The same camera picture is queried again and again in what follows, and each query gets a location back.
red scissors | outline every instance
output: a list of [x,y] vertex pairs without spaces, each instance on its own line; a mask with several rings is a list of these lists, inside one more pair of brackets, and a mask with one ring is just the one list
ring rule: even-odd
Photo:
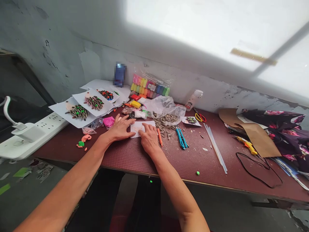
[[199,121],[199,122],[206,122],[206,118],[203,115],[199,114],[198,111],[194,107],[193,107],[193,109],[195,111],[196,120]]

black cable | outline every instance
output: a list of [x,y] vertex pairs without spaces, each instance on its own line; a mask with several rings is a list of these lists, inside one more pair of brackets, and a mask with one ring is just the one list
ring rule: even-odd
[[[266,182],[264,182],[263,180],[261,180],[260,178],[258,178],[258,177],[256,177],[256,176],[252,175],[252,174],[246,169],[246,167],[244,166],[244,164],[242,163],[241,159],[239,158],[239,155],[242,155],[242,156],[244,156],[244,157],[246,157],[246,158],[252,160],[253,162],[257,163],[258,165],[264,167],[264,168],[267,169],[267,170],[272,170],[272,171],[277,175],[277,177],[280,179],[281,183],[280,183],[280,184],[276,184],[276,185],[274,185],[274,186],[270,186],[270,185],[268,185]],[[264,165],[263,163],[260,163],[260,162],[258,162],[258,161],[253,160],[252,158],[250,158],[249,156],[247,156],[247,155],[245,155],[245,154],[243,154],[243,153],[236,152],[236,156],[237,156],[237,158],[239,159],[239,162],[241,163],[241,165],[243,166],[243,168],[246,170],[247,173],[249,173],[250,176],[254,177],[255,179],[257,179],[257,180],[259,180],[259,181],[261,181],[263,184],[265,184],[266,186],[270,187],[271,189],[274,189],[275,187],[280,186],[280,185],[283,184],[283,181],[282,181],[282,179],[280,178],[280,176],[278,176],[278,174],[271,168],[271,166],[268,164],[268,162],[267,162],[267,160],[266,160],[265,158],[264,158],[264,160],[265,160],[265,161],[264,161],[264,160],[262,160],[262,159],[260,158],[259,155],[257,155],[257,157],[258,157],[264,164],[267,164],[268,167],[267,167],[266,165]]]

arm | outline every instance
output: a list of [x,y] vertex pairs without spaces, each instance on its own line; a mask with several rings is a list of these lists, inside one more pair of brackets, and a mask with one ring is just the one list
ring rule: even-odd
[[145,123],[143,125],[145,132],[139,131],[142,137],[142,146],[155,164],[161,181],[179,215],[182,231],[210,231],[191,192],[160,149],[156,128]]
[[62,231],[78,201],[99,169],[104,153],[113,141],[135,135],[126,129],[135,119],[120,121],[119,114],[113,127],[100,135],[84,157],[59,181],[35,210],[15,229],[23,231]]

forearm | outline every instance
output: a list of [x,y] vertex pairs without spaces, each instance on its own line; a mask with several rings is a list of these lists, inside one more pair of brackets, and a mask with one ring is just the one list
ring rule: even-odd
[[178,172],[169,163],[162,150],[151,156],[161,181],[179,214],[199,210],[198,205]]
[[161,181],[178,215],[182,231],[209,231],[194,197],[160,149],[151,155]]
[[62,231],[110,144],[107,136],[101,135],[16,231]]

yellow glue gun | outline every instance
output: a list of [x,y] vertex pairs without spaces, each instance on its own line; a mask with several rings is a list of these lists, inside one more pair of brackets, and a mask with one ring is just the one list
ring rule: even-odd
[[252,143],[248,142],[247,140],[243,139],[242,137],[239,136],[234,136],[239,142],[242,142],[245,147],[249,149],[252,155],[257,155],[258,153],[256,150],[253,148]]

